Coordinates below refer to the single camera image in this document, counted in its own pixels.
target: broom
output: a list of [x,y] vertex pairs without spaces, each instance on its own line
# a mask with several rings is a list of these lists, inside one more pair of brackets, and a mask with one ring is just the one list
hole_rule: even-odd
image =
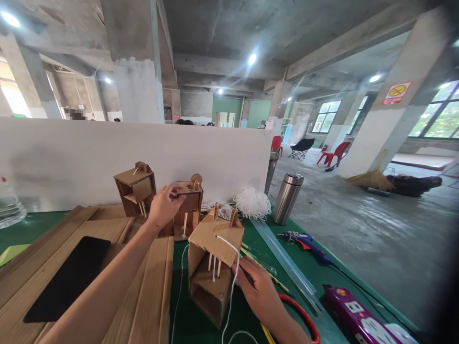
[[381,157],[379,158],[378,165],[373,171],[362,173],[353,177],[346,179],[349,183],[355,186],[369,187],[373,189],[391,191],[393,184],[387,180],[384,174],[379,170],[383,164],[383,160],[387,155],[387,150],[382,152]]

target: fluorescent light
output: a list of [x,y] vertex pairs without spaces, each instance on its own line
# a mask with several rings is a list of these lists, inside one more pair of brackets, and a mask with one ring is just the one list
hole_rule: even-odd
[[250,55],[250,57],[249,57],[249,64],[250,64],[250,65],[254,64],[256,60],[257,60],[257,54],[252,54],[252,55]]
[[379,79],[381,79],[381,76],[377,74],[371,77],[370,82],[375,82],[375,81],[378,81]]
[[21,24],[19,23],[19,20],[13,16],[12,14],[9,14],[8,12],[1,12],[1,16],[3,17],[3,19],[11,26],[14,26],[14,27],[20,27]]

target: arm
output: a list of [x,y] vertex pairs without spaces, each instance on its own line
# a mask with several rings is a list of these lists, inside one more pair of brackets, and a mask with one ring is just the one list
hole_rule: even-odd
[[174,217],[185,200],[172,201],[170,184],[158,193],[145,224],[134,238],[59,318],[40,344],[101,343],[128,287],[159,231]]
[[[268,328],[269,332],[281,344],[311,344],[311,340],[300,324],[293,320],[279,299],[268,272],[248,258],[241,258],[239,265],[253,279],[253,285],[251,285],[244,272],[239,268],[237,279],[240,288],[258,320]],[[232,268],[233,272],[236,273],[236,264],[233,264]]]

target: black phone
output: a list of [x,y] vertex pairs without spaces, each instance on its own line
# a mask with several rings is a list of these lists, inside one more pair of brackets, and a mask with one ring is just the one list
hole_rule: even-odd
[[25,323],[55,322],[98,276],[111,242],[84,236],[24,316]]

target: red plastic chair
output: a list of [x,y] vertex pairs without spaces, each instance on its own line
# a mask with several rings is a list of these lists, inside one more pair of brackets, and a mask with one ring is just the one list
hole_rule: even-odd
[[338,163],[336,164],[336,167],[339,166],[339,162],[343,158],[344,151],[346,150],[347,147],[349,147],[350,142],[343,142],[339,146],[336,147],[335,152],[324,152],[322,156],[320,157],[319,161],[317,162],[316,165],[319,164],[319,162],[322,160],[323,157],[325,157],[325,162],[328,167],[330,167],[331,162],[333,161],[333,157],[338,157]]
[[282,152],[284,150],[283,150],[283,148],[281,146],[281,143],[282,143],[282,136],[274,136],[273,137],[273,141],[271,143],[271,152],[279,150],[281,152],[281,156],[282,156]]

